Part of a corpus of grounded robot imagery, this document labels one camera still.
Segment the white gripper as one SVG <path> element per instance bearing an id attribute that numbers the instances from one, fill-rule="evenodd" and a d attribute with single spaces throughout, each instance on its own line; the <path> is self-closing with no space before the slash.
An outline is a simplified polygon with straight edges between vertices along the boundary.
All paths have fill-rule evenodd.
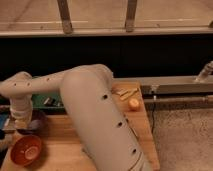
<path id="1" fill-rule="evenodd" d="M 26 129 L 32 118 L 32 101 L 31 100 L 11 100 L 10 112 L 15 119 L 16 129 Z"/>

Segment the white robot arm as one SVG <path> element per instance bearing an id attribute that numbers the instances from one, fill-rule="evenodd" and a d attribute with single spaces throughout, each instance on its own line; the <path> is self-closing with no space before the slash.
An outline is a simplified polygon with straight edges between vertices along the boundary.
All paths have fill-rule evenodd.
<path id="1" fill-rule="evenodd" d="M 31 77 L 19 72 L 0 82 L 17 120 L 29 121 L 32 94 L 57 91 L 97 171 L 153 171 L 124 114 L 111 94 L 113 73 L 105 65 L 83 65 Z"/>

